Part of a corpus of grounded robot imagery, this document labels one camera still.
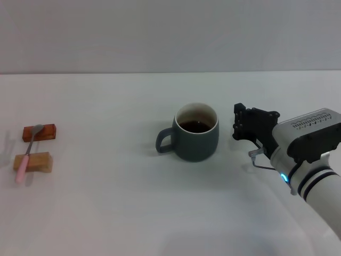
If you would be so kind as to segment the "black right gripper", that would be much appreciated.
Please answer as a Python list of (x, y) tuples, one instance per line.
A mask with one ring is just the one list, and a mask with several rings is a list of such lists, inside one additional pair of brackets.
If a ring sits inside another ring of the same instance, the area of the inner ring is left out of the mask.
[[(235, 140), (242, 140), (244, 137), (243, 116), (246, 107), (242, 103), (234, 105), (233, 135)], [(280, 114), (277, 111), (264, 111), (257, 108), (247, 109), (247, 140), (251, 141), (258, 148), (264, 148), (264, 155), (271, 157), (277, 149), (272, 130), (278, 123)]]

